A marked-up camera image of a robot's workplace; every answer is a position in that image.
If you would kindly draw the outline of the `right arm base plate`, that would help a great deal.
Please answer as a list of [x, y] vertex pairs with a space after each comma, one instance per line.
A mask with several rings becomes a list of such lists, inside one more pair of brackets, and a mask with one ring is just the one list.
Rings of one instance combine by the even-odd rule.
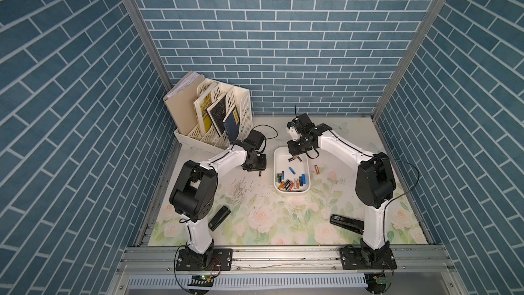
[[395, 270], [397, 263], [391, 248], [373, 250], [368, 247], [346, 246], [340, 249], [344, 270]]

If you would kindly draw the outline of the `black copper battery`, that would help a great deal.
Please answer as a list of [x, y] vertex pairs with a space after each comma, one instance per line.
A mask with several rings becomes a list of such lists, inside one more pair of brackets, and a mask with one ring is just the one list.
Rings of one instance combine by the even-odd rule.
[[292, 162], [292, 161], [299, 161], [299, 162], [303, 162], [303, 159], [301, 157], [291, 157], [291, 158], [288, 158], [288, 162]]

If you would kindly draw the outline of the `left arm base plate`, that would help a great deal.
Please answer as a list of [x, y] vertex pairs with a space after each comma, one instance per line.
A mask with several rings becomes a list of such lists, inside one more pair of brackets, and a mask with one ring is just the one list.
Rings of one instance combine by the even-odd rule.
[[209, 248], [205, 253], [198, 254], [183, 247], [177, 253], [175, 269], [177, 272], [230, 271], [232, 257], [233, 250], [229, 248]]

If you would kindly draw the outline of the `white plastic storage box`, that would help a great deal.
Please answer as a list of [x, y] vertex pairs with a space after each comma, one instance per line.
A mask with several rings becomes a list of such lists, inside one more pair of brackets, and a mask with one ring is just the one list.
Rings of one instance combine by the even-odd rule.
[[304, 195], [311, 188], [308, 157], [300, 154], [292, 157], [288, 147], [274, 151], [274, 187], [279, 194]]

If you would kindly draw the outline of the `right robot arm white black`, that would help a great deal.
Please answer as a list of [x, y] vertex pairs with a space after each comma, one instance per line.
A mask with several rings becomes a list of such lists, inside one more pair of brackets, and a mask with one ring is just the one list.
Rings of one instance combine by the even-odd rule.
[[292, 156], [323, 150], [356, 170], [356, 195], [365, 205], [362, 241], [372, 250], [386, 246], [386, 207], [397, 188], [387, 154], [373, 154], [357, 147], [327, 124], [314, 124], [305, 113], [287, 123], [287, 132], [291, 136], [287, 146]]

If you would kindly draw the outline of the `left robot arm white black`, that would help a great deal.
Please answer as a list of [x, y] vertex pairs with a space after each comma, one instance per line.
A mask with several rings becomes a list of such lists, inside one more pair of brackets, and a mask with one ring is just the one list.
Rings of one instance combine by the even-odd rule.
[[235, 140], [215, 157], [206, 161], [186, 161], [169, 196], [169, 203], [181, 217], [188, 232], [187, 247], [203, 255], [212, 248], [213, 240], [207, 215], [212, 208], [220, 178], [241, 167], [247, 172], [266, 169], [266, 136], [252, 130], [244, 140]]

